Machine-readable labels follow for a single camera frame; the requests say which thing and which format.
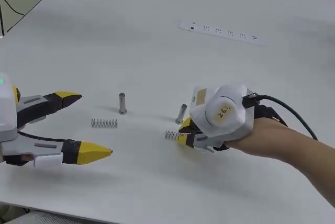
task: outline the metal cylinder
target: metal cylinder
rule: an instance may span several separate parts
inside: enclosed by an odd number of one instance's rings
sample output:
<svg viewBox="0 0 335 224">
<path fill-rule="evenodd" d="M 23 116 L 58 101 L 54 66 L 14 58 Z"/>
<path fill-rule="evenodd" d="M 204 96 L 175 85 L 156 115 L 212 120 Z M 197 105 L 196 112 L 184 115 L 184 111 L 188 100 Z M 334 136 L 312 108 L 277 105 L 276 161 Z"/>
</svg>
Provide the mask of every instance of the metal cylinder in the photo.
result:
<svg viewBox="0 0 335 224">
<path fill-rule="evenodd" d="M 119 113 L 120 114 L 126 114 L 126 112 L 127 112 L 127 109 L 126 109 L 126 95 L 124 93 L 120 93 L 119 98 L 120 98 Z"/>
<path fill-rule="evenodd" d="M 180 107 L 180 111 L 179 111 L 178 117 L 176 118 L 176 123 L 178 125 L 181 125 L 183 123 L 186 109 L 187 109 L 187 105 L 182 104 L 182 106 Z"/>
</svg>

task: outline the table surface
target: table surface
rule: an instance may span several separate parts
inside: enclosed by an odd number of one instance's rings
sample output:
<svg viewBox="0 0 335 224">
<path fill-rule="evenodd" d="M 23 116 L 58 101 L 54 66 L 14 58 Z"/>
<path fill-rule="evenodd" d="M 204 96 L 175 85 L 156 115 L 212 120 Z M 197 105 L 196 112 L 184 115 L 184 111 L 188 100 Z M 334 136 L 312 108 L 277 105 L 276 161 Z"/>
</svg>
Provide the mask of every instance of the table surface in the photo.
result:
<svg viewBox="0 0 335 224">
<path fill-rule="evenodd" d="M 257 33 L 267 47 L 181 30 L 181 19 Z M 335 0 L 43 0 L 0 51 L 2 71 L 23 95 L 83 95 L 26 132 L 114 150 L 85 166 L 2 164 L 0 201 L 126 224 L 334 220 L 331 206 L 289 165 L 189 149 L 164 133 L 177 129 L 174 118 L 194 86 L 244 83 L 287 102 L 335 145 Z M 120 92 L 126 115 L 117 113 Z M 92 129 L 91 118 L 118 119 L 119 127 Z"/>
</svg>

